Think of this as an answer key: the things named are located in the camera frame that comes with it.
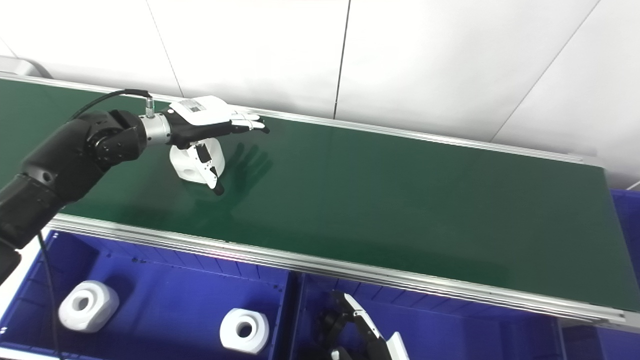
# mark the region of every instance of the black robotic arm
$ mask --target black robotic arm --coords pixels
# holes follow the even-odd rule
[[[147,146],[186,149],[230,133],[268,133],[257,117],[234,116],[214,97],[171,103],[155,113],[148,92],[122,93],[145,96],[145,115],[124,110],[77,113],[27,155],[19,173],[0,190],[0,283],[20,262],[15,249],[24,248],[64,206],[82,199],[112,166],[137,159]]]

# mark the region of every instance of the robotic finger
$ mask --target robotic finger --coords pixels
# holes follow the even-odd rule
[[[207,186],[209,186],[216,195],[222,195],[225,189],[218,181],[218,174],[223,170],[224,165],[218,165],[218,168],[216,168],[217,164],[214,163],[211,157],[211,150],[207,147],[207,144],[204,141],[195,142],[186,152],[187,155],[193,159],[195,168]]]
[[[234,134],[245,133],[254,129],[261,130],[266,134],[269,133],[269,128],[266,127],[263,122],[258,120],[231,119],[231,126],[234,128],[232,130]]]
[[[399,332],[393,333],[387,341],[363,307],[349,294],[333,291],[332,297],[339,307],[339,313],[329,312],[323,316],[323,346],[330,349],[332,360],[409,360],[402,337]],[[338,335],[345,325],[352,322],[356,325],[360,337],[366,345],[365,354],[350,354],[343,347],[336,347]]]

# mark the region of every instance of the white robot hand casing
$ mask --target white robot hand casing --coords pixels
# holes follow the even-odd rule
[[[220,142],[215,138],[205,139],[202,140],[202,142],[207,146],[212,165],[216,168],[218,176],[222,175],[225,169],[225,157],[222,153]],[[197,167],[196,160],[189,155],[187,150],[180,150],[172,146],[169,151],[169,160],[181,179],[194,183],[207,184],[207,180]]]
[[[169,107],[191,125],[220,124],[231,119],[231,106],[223,99],[208,95],[172,102]]]

